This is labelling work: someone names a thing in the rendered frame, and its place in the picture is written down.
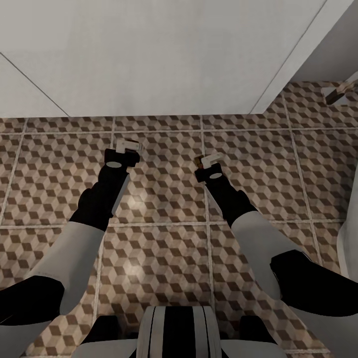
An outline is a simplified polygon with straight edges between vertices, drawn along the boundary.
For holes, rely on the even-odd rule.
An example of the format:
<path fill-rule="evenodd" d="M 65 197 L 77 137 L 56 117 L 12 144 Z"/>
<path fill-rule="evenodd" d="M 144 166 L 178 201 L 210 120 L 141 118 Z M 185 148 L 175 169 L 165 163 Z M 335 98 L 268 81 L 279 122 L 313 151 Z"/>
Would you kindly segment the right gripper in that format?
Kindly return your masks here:
<path fill-rule="evenodd" d="M 220 163 L 215 163 L 213 165 L 211 165 L 210 168 L 208 169 L 198 169 L 195 171 L 195 176 L 197 178 L 197 181 L 199 183 L 205 181 L 205 176 L 210 172 L 210 171 L 218 171 L 220 173 L 223 173 L 222 168 L 221 168 L 221 164 Z"/>

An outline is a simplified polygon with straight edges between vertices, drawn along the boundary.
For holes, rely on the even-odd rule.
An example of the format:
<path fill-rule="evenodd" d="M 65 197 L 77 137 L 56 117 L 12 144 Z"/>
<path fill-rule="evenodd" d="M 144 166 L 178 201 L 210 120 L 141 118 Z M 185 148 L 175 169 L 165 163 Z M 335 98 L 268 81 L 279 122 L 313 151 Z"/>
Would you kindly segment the robot trunk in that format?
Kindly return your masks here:
<path fill-rule="evenodd" d="M 210 306 L 150 306 L 142 316 L 136 358 L 222 358 Z"/>

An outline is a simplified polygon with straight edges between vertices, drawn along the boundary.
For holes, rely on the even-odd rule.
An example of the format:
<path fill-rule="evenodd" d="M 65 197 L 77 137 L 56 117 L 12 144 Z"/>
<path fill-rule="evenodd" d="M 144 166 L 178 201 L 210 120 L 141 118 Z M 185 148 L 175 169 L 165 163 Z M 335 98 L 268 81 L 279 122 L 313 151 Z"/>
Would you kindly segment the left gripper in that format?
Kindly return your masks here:
<path fill-rule="evenodd" d="M 104 162 L 107 163 L 110 159 L 113 158 L 121 158 L 125 160 L 127 167 L 135 167 L 136 163 L 140 161 L 140 155 L 138 153 L 129 153 L 125 152 L 125 154 L 116 153 L 116 150 L 105 149 L 104 151 Z"/>

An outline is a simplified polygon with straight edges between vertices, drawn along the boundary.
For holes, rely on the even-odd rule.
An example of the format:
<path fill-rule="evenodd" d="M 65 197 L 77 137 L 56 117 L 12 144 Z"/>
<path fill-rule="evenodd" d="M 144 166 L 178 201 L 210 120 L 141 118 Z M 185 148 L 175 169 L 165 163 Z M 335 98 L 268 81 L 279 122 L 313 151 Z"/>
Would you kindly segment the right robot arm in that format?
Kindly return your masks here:
<path fill-rule="evenodd" d="M 223 175 L 223 153 L 201 158 L 195 171 L 220 215 L 227 219 L 264 292 L 284 301 L 336 358 L 358 358 L 358 283 L 314 263 L 276 229 L 244 191 Z"/>

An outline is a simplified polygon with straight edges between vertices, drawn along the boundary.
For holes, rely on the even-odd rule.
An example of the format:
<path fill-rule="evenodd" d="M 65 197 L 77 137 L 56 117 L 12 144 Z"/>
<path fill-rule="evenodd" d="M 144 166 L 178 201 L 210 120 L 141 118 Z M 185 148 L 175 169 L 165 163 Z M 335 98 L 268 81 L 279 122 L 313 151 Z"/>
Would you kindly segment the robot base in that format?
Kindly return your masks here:
<path fill-rule="evenodd" d="M 242 316 L 240 340 L 219 332 L 222 358 L 288 358 L 258 316 Z M 117 316 L 100 316 L 70 358 L 136 358 L 139 333 L 118 340 Z"/>

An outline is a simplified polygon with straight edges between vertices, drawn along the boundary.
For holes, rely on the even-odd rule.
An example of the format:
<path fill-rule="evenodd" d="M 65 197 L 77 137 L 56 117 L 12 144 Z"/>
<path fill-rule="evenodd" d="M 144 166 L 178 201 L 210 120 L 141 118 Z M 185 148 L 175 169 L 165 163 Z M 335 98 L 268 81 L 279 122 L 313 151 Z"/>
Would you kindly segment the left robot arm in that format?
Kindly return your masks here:
<path fill-rule="evenodd" d="M 130 181 L 127 167 L 144 146 L 117 140 L 105 149 L 98 182 L 82 193 L 78 209 L 25 280 L 0 291 L 0 358 L 19 358 L 59 315 L 68 315 L 89 284 L 101 241 Z"/>

